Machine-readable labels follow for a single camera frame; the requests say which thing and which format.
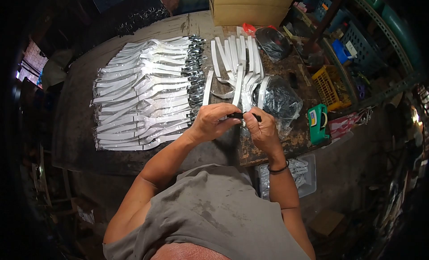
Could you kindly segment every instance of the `tape roll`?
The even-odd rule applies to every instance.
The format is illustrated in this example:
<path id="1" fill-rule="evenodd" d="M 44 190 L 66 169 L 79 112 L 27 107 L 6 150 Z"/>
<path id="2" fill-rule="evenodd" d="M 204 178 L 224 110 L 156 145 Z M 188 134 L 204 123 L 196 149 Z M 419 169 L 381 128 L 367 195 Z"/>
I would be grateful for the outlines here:
<path id="1" fill-rule="evenodd" d="M 328 124 L 328 115 L 325 112 L 322 112 L 322 116 L 320 118 L 320 128 L 325 128 L 326 124 Z"/>

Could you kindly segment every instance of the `yellow basket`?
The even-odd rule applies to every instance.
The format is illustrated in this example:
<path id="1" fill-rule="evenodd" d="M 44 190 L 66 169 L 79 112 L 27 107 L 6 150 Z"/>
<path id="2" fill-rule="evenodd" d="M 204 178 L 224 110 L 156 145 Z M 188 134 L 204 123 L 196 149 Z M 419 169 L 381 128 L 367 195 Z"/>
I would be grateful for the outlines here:
<path id="1" fill-rule="evenodd" d="M 322 103 L 328 107 L 328 112 L 351 105 L 350 97 L 347 93 L 341 93 L 341 101 L 335 90 L 334 83 L 338 86 L 340 91 L 345 91 L 343 81 L 338 75 L 335 66 L 323 65 L 311 78 L 314 80 Z"/>

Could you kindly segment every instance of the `wooden workbench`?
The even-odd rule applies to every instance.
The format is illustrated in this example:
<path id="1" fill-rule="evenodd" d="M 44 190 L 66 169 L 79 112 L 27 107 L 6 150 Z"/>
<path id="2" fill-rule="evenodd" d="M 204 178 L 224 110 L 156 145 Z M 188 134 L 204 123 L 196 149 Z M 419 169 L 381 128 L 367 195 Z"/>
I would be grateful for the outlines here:
<path id="1" fill-rule="evenodd" d="M 210 12 L 202 11 L 158 21 L 151 26 L 138 30 L 134 35 L 112 38 L 84 54 L 72 64 L 58 101 L 51 150 L 52 164 L 74 171 L 111 175 L 138 174 L 146 162 L 168 144 L 161 144 L 149 151 L 95 150 L 93 137 L 93 127 L 96 126 L 94 107 L 89 107 L 89 103 L 93 97 L 92 82 L 96 78 L 97 70 L 104 67 L 122 49 L 125 43 L 143 42 L 150 38 L 167 39 L 190 34 L 198 34 L 208 40 L 204 53 L 209 58 L 206 61 L 206 65 L 209 66 L 212 64 L 210 40 L 215 36 L 226 35 L 224 32 L 234 31 L 236 31 L 235 27 L 213 26 Z M 302 64 L 297 55 L 291 55 L 275 65 L 269 62 L 268 57 L 264 56 L 263 62 L 268 74 L 286 77 L 287 70 L 293 69 L 298 77 L 299 90 L 297 90 L 297 94 L 304 100 L 300 117 L 292 124 L 292 132 L 287 139 L 282 140 L 285 152 L 288 155 L 291 153 L 298 155 L 315 149 L 316 147 L 312 146 L 309 141 L 306 112 L 309 107 L 320 103 L 320 99 L 314 86 L 311 86 L 311 77 L 305 66 L 304 75 L 307 76 L 309 82 L 303 79 L 303 75 L 297 66 Z M 218 93 L 231 90 L 227 85 L 220 84 L 215 79 L 213 79 L 212 89 Z M 216 97 L 211 96 L 210 103 L 219 101 Z M 239 128 L 234 128 L 213 142 L 206 142 L 197 146 L 185 159 L 181 169 L 188 170 L 208 163 L 249 166 L 266 160 L 264 154 L 253 146 L 249 138 L 239 137 L 239 132 Z"/>

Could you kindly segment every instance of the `black bracelet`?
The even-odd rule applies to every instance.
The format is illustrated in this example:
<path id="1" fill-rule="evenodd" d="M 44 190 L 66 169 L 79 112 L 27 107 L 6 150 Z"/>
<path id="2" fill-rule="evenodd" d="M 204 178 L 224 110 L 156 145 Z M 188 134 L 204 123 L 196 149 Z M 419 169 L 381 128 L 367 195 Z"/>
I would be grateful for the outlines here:
<path id="1" fill-rule="evenodd" d="M 288 167 L 289 167 L 289 161 L 288 160 L 286 160 L 286 167 L 284 167 L 284 168 L 282 168 L 281 170 L 278 170 L 278 171 L 272 171 L 271 169 L 270 169 L 270 167 L 269 167 L 269 165 L 268 165 L 268 171 L 269 172 L 282 172 L 282 171 L 284 171 L 284 170 L 286 170 Z"/>

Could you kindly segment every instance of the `gray t-shirt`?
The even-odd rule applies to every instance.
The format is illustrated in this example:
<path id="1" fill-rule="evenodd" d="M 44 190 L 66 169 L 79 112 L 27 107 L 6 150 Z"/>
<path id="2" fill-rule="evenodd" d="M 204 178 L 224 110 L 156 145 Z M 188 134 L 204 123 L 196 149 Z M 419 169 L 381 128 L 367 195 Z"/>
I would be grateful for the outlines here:
<path id="1" fill-rule="evenodd" d="M 283 224 L 280 205 L 259 198 L 235 167 L 217 164 L 180 174 L 151 199 L 141 226 L 103 246 L 104 256 L 148 260 L 159 244 L 172 242 L 190 242 L 232 260 L 309 259 Z"/>

